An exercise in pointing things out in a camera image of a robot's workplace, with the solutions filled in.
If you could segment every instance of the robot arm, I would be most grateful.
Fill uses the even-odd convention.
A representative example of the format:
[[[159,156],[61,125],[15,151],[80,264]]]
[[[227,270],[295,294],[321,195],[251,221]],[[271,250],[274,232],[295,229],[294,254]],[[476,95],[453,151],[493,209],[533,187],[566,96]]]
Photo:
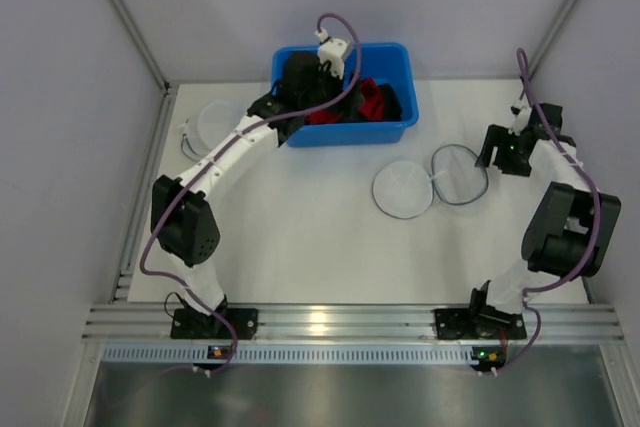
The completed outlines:
[[[542,104],[542,111],[568,156],[577,159],[575,142],[560,134],[562,107]],[[542,287],[548,276],[565,278],[587,250],[593,230],[591,189],[556,148],[537,111],[512,107],[516,116],[510,128],[490,125],[476,165],[493,164],[503,174],[529,177],[540,203],[523,235],[521,260],[505,274],[473,289],[468,308],[436,311],[438,338],[524,339],[523,290]],[[618,214],[620,200],[599,193],[600,223],[595,248],[576,277],[595,275],[606,253]]]
[[[175,180],[160,177],[153,187],[152,229],[183,186],[202,170],[206,162],[213,163],[207,174],[191,187],[191,192],[184,197],[179,209],[169,217],[158,236],[160,246],[168,253],[179,275],[191,291],[210,306],[220,305],[225,298],[211,258],[220,242],[220,231],[213,212],[231,186],[256,161],[279,145],[278,130],[268,124],[246,135],[242,134],[247,127],[261,120],[259,116],[246,115],[234,131],[204,159]],[[231,143],[236,136],[240,138]],[[230,143],[231,147],[214,162],[216,154]],[[196,310],[206,313],[198,303],[190,301],[190,295],[186,295],[186,300]]]
[[[179,193],[197,178],[160,229],[158,241],[190,291],[211,308],[224,308],[226,304],[211,257],[220,242],[220,231],[214,218],[216,207],[253,164],[304,125],[304,116],[269,119],[334,99],[337,101],[339,95],[344,102],[350,102],[347,93],[341,92],[344,62],[351,53],[352,44],[329,37],[324,29],[317,35],[322,42],[317,54],[292,53],[274,89],[253,103],[240,124],[216,149],[177,178],[162,176],[153,186],[152,232]],[[263,125],[251,128],[256,124]],[[212,165],[202,175],[208,164]],[[188,291],[185,299],[189,307],[207,314]]]

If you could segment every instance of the blue tray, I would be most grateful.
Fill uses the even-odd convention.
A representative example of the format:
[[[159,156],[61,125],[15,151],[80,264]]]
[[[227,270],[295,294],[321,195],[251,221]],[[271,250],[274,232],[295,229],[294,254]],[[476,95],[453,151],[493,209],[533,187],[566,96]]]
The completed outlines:
[[[361,44],[361,77],[371,77],[377,84],[390,84],[402,106],[399,122],[361,122],[355,124],[305,125],[288,141],[291,147],[321,145],[392,144],[398,142],[405,129],[418,121],[418,102],[413,87],[411,64],[407,49],[397,43]],[[282,68],[289,55],[296,50],[316,52],[317,45],[285,47],[273,55],[271,83],[282,76]],[[345,79],[356,64],[355,49],[346,62]]]

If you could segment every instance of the white platform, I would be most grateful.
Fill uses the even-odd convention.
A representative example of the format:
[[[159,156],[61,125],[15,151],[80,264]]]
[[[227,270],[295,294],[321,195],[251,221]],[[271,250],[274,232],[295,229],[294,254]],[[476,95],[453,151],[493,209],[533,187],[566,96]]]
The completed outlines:
[[[371,197],[375,174],[389,162],[428,162],[437,147],[462,143],[479,152],[490,123],[512,121],[515,80],[418,81],[420,121],[393,145],[292,149],[283,146],[240,180],[214,212],[221,242],[214,257],[231,302],[465,303],[473,287],[520,258],[523,233],[540,197],[526,178],[490,169],[485,197],[466,207],[437,199],[423,215],[393,219]],[[159,173],[177,176],[191,161],[177,128],[215,99],[241,110],[267,84],[182,85]],[[149,237],[145,226],[143,242]],[[157,245],[153,269],[173,271]],[[129,301],[163,301],[171,281],[133,278]],[[582,282],[537,302],[586,303]]]

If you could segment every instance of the metal floor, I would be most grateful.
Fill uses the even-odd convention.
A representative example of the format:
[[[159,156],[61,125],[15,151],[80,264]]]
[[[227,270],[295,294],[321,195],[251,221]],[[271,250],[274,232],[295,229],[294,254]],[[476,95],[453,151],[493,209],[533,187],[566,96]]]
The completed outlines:
[[[166,368],[103,363],[85,426],[622,425],[597,347],[536,347],[498,378],[465,366],[237,365],[140,388]]]

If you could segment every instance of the red cloth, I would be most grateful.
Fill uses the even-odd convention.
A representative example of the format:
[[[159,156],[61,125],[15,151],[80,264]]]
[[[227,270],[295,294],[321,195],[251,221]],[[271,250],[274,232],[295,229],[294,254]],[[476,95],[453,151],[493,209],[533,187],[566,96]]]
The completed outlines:
[[[358,108],[367,122],[381,121],[384,119],[384,98],[380,88],[373,79],[364,79],[360,82],[360,93],[364,97],[364,102]],[[311,125],[336,124],[340,121],[342,114],[333,114],[326,110],[321,110],[307,117],[307,122]]]
[[[360,92],[364,102],[358,112],[369,122],[384,120],[384,98],[376,82],[373,79],[364,79],[360,83]]]

